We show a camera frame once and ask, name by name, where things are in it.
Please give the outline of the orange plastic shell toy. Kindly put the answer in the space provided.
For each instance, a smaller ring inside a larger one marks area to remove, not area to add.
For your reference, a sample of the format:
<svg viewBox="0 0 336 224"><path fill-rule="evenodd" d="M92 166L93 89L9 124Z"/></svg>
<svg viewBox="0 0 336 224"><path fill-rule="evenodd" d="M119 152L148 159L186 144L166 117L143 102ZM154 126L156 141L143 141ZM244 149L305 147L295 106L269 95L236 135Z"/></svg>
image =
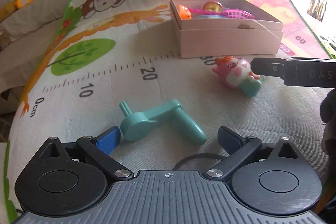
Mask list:
<svg viewBox="0 0 336 224"><path fill-rule="evenodd" d="M177 5L177 12L179 13L180 18L183 20L192 18L191 11L184 5Z"/></svg>

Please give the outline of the pink cardboard box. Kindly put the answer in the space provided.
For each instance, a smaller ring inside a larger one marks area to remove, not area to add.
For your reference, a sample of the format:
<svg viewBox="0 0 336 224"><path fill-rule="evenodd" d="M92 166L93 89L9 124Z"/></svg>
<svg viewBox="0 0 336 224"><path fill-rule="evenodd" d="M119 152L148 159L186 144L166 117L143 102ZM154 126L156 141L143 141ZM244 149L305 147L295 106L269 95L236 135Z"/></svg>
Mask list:
<svg viewBox="0 0 336 224"><path fill-rule="evenodd" d="M202 9L208 1L218 1L224 9L242 10L253 19L207 18L192 13L183 19L178 5ZM182 58L203 56L272 55L278 52L283 23L245 0L170 0L171 20Z"/></svg>

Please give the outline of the pink plastic strainer basket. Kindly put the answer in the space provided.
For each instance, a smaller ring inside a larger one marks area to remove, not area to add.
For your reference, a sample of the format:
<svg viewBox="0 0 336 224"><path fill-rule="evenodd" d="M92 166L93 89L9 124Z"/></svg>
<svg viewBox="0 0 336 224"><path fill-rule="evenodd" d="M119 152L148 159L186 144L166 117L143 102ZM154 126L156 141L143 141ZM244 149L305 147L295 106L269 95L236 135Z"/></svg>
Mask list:
<svg viewBox="0 0 336 224"><path fill-rule="evenodd" d="M232 19L255 19L255 17L251 13L247 11L239 10L239 9L226 9L221 12L212 12L212 11L207 11L207 10L189 8L189 11L191 13L196 13L196 14L201 14L201 15L221 15L221 16L226 16L227 18L232 18Z"/></svg>

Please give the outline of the long yellow plush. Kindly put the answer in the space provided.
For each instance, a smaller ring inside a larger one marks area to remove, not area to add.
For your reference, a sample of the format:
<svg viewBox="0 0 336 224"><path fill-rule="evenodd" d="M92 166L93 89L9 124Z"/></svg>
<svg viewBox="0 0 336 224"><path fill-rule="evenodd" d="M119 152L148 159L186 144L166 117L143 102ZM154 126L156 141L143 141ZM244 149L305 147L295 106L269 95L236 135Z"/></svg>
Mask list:
<svg viewBox="0 0 336 224"><path fill-rule="evenodd" d="M15 6L15 1L5 4L2 8L0 8L0 22L3 22L10 15L16 12L16 10L17 7Z"/></svg>

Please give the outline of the blue white tissue pack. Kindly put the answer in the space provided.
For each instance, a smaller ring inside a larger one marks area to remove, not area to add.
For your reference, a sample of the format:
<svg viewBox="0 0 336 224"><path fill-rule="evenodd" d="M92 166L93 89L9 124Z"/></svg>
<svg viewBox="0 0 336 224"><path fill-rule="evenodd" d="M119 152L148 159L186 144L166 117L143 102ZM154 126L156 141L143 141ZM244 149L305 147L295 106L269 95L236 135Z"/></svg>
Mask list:
<svg viewBox="0 0 336 224"><path fill-rule="evenodd" d="M208 15L197 15L197 16L194 16L193 18L195 18L195 19L228 19L228 17L227 16L225 16L225 15L221 15L221 14L216 14L216 15L210 15L210 14L208 14Z"/></svg>

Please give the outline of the beige covered sofa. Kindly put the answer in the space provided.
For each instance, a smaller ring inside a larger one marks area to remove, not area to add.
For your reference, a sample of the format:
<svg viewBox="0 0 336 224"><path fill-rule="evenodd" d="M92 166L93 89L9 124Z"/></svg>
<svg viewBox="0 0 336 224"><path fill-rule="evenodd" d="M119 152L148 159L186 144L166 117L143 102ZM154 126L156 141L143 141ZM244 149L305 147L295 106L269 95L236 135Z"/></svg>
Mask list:
<svg viewBox="0 0 336 224"><path fill-rule="evenodd" d="M81 19L71 0L34 0L1 22L1 114L17 110L33 71L53 42Z"/></svg>

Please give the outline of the pink cat figure toy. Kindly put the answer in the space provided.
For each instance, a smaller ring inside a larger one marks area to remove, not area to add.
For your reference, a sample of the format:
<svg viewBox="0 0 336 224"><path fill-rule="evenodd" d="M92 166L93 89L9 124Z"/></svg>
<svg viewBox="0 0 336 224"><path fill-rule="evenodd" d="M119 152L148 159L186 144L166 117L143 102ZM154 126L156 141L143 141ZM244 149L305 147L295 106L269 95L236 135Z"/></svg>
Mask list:
<svg viewBox="0 0 336 224"><path fill-rule="evenodd" d="M260 91L264 76L255 74L250 62L242 57L224 56L216 58L216 67L212 71L219 76L222 83L231 89L240 89L249 97Z"/></svg>

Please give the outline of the red yellow round toy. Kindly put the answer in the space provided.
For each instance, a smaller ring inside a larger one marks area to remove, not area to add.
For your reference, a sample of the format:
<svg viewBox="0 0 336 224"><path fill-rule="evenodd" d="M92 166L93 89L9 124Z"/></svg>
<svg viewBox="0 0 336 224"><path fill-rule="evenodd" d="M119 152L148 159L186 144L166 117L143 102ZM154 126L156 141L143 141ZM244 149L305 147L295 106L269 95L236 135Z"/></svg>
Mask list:
<svg viewBox="0 0 336 224"><path fill-rule="evenodd" d="M223 9L223 6L218 1L208 1L203 6L203 10L208 11L208 12L221 13L222 9Z"/></svg>

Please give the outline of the colourful cartoon play mat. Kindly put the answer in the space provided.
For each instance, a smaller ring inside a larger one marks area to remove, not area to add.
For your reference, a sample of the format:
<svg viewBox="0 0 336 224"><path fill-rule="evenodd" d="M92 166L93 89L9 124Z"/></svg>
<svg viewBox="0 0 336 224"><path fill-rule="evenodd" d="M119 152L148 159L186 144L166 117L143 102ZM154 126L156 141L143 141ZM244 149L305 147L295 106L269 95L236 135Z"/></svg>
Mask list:
<svg viewBox="0 0 336 224"><path fill-rule="evenodd" d="M283 23L280 57L327 57L317 37L290 0L246 0ZM49 137L75 141L117 126L119 103L135 111L178 100L207 135L191 144L173 123L164 123L136 142L123 141L113 156L133 171L169 169L198 152L220 151L222 125L243 135L276 141L287 135L309 159L320 179L329 178L328 157L320 147L319 106L327 89L288 87L268 77L249 98L225 87L213 73L213 55L182 59L170 0L71 0L56 28L26 36L37 46L37 64L26 80L6 147L3 170L6 222L18 217L14 184Z"/></svg>

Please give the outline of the teal plastic crank handle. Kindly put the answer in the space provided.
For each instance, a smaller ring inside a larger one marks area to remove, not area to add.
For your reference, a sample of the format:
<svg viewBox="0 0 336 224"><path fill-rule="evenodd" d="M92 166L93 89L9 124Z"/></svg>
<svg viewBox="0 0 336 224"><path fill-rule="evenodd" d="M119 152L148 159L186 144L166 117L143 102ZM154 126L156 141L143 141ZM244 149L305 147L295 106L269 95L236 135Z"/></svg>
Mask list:
<svg viewBox="0 0 336 224"><path fill-rule="evenodd" d="M178 100L171 100L145 112L132 112L125 101L120 102L125 116L120 130L127 141L143 139L153 129L167 122L174 122L179 132L193 144L203 145L207 140L205 132L185 111Z"/></svg>

